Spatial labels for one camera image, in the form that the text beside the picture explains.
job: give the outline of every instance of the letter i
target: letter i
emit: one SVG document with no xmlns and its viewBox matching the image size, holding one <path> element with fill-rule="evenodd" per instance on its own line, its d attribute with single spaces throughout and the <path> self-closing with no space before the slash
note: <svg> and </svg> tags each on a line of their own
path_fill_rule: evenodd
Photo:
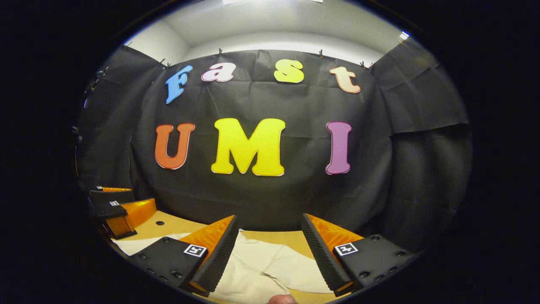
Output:
<svg viewBox="0 0 540 304">
<path fill-rule="evenodd" d="M 326 128 L 332 135 L 332 155 L 326 173 L 330 175 L 347 173 L 350 170 L 350 164 L 347 162 L 348 137 L 352 128 L 344 122 L 329 122 Z"/>
</svg>

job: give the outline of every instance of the white towel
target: white towel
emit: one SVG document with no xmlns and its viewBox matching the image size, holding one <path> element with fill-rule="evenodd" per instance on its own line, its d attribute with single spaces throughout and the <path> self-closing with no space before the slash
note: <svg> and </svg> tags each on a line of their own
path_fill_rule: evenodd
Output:
<svg viewBox="0 0 540 304">
<path fill-rule="evenodd" d="M 168 237 L 180 239 L 188 234 L 171 234 Z M 132 255 L 159 239 L 113 242 L 124 253 Z M 277 294 L 290 294 L 288 288 L 309 293 L 332 293 L 315 260 L 288 246 L 249 240 L 239 233 L 223 276 L 210 297 L 240 304 L 259 304 L 266 303 Z"/>
</svg>

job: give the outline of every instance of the foam letter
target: foam letter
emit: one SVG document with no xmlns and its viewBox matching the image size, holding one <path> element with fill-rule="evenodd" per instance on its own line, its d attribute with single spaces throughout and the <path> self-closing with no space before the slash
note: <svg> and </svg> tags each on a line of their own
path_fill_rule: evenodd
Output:
<svg viewBox="0 0 540 304">
<path fill-rule="evenodd" d="M 165 83 L 168 87 L 168 97 L 167 101 L 165 101 L 166 104 L 171 103 L 176 97 L 180 96 L 182 92 L 184 91 L 184 88 L 181 88 L 180 85 L 184 85 L 187 82 L 187 72 L 190 72 L 193 70 L 193 67 L 191 65 L 186 66 L 185 68 L 181 69 L 178 73 L 174 74 L 171 78 L 169 78 Z"/>
<path fill-rule="evenodd" d="M 234 69 L 236 69 L 236 64 L 234 63 L 216 63 L 210 67 L 210 71 L 204 73 L 201 76 L 203 81 L 214 81 L 226 82 L 231 80 L 233 76 Z"/>
<path fill-rule="evenodd" d="M 330 70 L 330 74 L 335 74 L 337 79 L 337 84 L 339 87 L 349 93 L 358 93 L 360 92 L 360 86 L 353 85 L 350 81 L 351 77 L 356 77 L 353 72 L 347 71 L 345 67 L 337 67 Z"/>
<path fill-rule="evenodd" d="M 167 155 L 167 143 L 169 134 L 172 132 L 173 127 L 170 124 L 163 124 L 156 128 L 156 149 L 154 155 L 156 162 L 160 167 L 165 169 L 176 170 L 184 165 L 187 156 L 187 147 L 190 143 L 190 133 L 195 130 L 195 125 L 192 123 L 179 124 L 177 127 L 180 132 L 178 138 L 178 152 L 175 157 L 169 157 Z"/>
<path fill-rule="evenodd" d="M 267 118 L 261 120 L 249 138 L 246 137 L 237 119 L 223 118 L 214 124 L 219 130 L 218 152 L 212 172 L 231 174 L 234 167 L 229 163 L 229 151 L 237 164 L 238 171 L 247 172 L 251 161 L 257 154 L 253 174 L 262 176 L 281 176 L 285 169 L 279 162 L 279 141 L 285 122 Z"/>
<path fill-rule="evenodd" d="M 282 59 L 275 63 L 274 77 L 277 81 L 299 83 L 303 80 L 301 68 L 303 65 L 300 61 Z"/>
<path fill-rule="evenodd" d="M 326 167 L 326 173 L 330 175 L 347 173 L 350 170 L 347 162 L 347 145 L 352 128 L 344 122 L 329 122 L 326 128 L 332 134 L 332 155 L 330 164 Z"/>
</svg>

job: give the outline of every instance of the ceiling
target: ceiling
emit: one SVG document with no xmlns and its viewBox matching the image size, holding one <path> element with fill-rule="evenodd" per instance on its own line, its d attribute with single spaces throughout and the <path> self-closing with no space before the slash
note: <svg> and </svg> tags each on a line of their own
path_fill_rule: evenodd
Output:
<svg viewBox="0 0 540 304">
<path fill-rule="evenodd" d="M 386 54 L 401 30 L 343 0 L 204 0 L 163 19 L 190 47 L 257 32 L 304 32 L 345 39 Z"/>
</svg>

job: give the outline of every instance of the white wall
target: white wall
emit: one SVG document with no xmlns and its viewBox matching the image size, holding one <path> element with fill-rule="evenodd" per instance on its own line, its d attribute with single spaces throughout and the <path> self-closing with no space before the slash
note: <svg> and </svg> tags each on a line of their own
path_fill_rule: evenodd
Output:
<svg viewBox="0 0 540 304">
<path fill-rule="evenodd" d="M 223 38 L 204 43 L 189 50 L 183 61 L 223 52 L 243 50 L 293 50 L 339 58 L 365 65 L 376 62 L 384 54 L 347 40 L 294 32 L 261 32 Z"/>
<path fill-rule="evenodd" d="M 163 61 L 165 65 L 182 62 L 182 58 L 190 49 L 182 37 L 163 21 L 155 22 L 143 29 L 128 39 L 124 45 L 128 45 L 130 42 L 130 48 L 134 48 L 157 61 L 165 58 Z"/>
</svg>

